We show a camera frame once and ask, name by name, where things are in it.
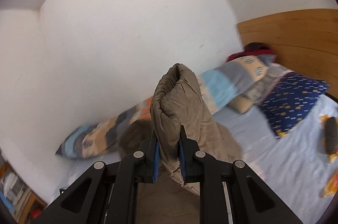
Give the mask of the brown puffer jacket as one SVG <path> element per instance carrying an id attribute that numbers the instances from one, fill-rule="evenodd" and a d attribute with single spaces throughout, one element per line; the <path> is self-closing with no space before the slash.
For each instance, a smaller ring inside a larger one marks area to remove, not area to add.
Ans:
<path id="1" fill-rule="evenodd" d="M 140 143 L 154 131 L 160 147 L 160 171 L 155 184 L 140 184 L 138 189 L 137 223 L 199 223 L 199 185 L 184 183 L 178 159 L 180 126 L 188 138 L 198 142 L 199 148 L 216 159 L 233 162 L 243 157 L 240 145 L 230 131 L 216 123 L 192 81 L 196 76 L 183 64 L 174 64 L 159 84 L 168 84 L 174 70 L 179 70 L 179 87 L 173 87 L 164 113 L 160 103 L 151 103 L 151 118 L 138 120 L 124 132 L 119 141 L 121 157 L 135 152 Z"/>

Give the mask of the beige small pillow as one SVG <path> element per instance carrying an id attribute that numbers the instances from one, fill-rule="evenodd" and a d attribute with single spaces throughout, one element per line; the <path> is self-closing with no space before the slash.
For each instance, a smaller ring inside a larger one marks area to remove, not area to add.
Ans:
<path id="1" fill-rule="evenodd" d="M 228 106 L 236 113 L 244 114 L 251 109 L 253 106 L 253 101 L 244 95 L 239 95 L 232 99 Z"/>

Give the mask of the grey patterned pillow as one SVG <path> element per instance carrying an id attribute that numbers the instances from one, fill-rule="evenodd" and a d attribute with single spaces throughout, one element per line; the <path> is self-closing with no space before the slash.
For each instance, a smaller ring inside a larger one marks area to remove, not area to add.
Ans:
<path id="1" fill-rule="evenodd" d="M 253 104 L 259 105 L 272 92 L 276 84 L 292 70 L 277 64 L 271 64 L 266 75 L 244 93 L 244 96 L 250 99 Z"/>

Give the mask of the navy blue patterned pillow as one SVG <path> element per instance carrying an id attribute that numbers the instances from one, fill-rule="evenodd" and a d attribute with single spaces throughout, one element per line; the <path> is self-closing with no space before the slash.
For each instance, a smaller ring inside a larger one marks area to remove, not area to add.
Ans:
<path id="1" fill-rule="evenodd" d="M 276 138 L 283 138 L 305 120 L 328 89 L 329 85 L 323 80 L 289 72 L 273 87 L 259 108 Z"/>

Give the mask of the wooden shelf with clutter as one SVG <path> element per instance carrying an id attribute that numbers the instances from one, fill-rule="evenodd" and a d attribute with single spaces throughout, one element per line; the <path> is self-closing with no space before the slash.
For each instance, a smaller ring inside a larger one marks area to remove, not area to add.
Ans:
<path id="1" fill-rule="evenodd" d="M 32 223 L 47 204 L 21 179 L 1 153 L 1 223 Z"/>

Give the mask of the wooden headboard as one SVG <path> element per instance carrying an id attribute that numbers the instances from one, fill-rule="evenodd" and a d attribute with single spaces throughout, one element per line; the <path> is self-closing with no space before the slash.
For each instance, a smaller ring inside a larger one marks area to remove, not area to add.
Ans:
<path id="1" fill-rule="evenodd" d="M 337 10 L 281 12 L 237 24 L 243 45 L 262 42 L 276 62 L 310 78 L 325 80 L 337 98 Z"/>

